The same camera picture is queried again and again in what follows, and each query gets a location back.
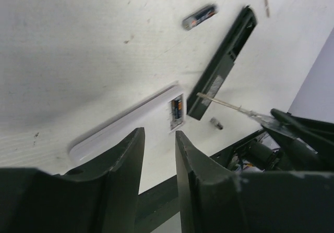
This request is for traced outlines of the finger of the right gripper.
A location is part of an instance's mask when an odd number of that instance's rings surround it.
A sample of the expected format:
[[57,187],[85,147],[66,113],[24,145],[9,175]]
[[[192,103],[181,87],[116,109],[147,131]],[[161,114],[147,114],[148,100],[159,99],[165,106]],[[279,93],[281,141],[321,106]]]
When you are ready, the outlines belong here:
[[280,146],[294,170],[333,170],[333,124],[273,108],[260,124]]

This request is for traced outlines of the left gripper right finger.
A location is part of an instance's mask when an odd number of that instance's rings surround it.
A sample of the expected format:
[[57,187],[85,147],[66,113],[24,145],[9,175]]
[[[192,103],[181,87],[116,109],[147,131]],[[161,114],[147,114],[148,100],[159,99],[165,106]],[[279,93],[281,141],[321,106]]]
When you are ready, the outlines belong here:
[[232,172],[175,134],[182,232],[333,232],[333,173]]

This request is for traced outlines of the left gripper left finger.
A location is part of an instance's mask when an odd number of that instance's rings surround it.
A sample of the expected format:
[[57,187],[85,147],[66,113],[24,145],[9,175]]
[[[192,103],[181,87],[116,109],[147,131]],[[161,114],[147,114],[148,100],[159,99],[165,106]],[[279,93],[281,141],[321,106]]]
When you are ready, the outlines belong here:
[[144,128],[64,175],[1,169],[1,232],[133,232]]

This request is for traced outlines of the clear handle screwdriver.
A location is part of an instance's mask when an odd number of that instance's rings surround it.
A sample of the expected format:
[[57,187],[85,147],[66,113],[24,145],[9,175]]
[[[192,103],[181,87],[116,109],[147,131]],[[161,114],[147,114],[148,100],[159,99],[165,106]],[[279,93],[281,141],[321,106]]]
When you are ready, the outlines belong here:
[[247,110],[247,109],[229,104],[227,102],[224,102],[224,101],[219,100],[219,99],[215,99],[213,97],[210,97],[207,94],[203,94],[203,93],[200,93],[200,92],[197,93],[197,96],[204,99],[204,100],[210,100],[210,101],[218,103],[222,106],[225,106],[225,107],[228,107],[228,108],[233,109],[235,111],[238,111],[239,113],[244,114],[248,118],[256,121],[257,123],[259,123],[261,125],[280,126],[280,123],[275,118],[273,118],[271,116],[259,114],[259,113],[254,112],[254,111]]

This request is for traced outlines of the white remote control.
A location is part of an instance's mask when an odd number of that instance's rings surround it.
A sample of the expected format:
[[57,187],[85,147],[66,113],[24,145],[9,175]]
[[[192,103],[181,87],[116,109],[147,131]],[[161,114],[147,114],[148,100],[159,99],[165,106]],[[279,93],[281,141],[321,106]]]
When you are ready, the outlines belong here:
[[[174,121],[171,102],[178,96],[182,98],[182,119]],[[145,149],[151,150],[185,124],[185,112],[184,90],[174,82],[76,142],[69,150],[69,158],[75,165],[82,165],[117,145],[139,127],[145,129]]]

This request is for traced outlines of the black remote control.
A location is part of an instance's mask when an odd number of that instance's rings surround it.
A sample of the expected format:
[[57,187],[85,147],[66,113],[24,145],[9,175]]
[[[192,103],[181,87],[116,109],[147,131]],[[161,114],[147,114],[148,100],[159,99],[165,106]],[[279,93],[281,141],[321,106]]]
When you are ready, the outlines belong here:
[[203,93],[211,98],[216,96],[256,25],[255,13],[249,5],[245,6],[191,91],[187,99],[188,116],[201,120],[211,101],[197,94]]

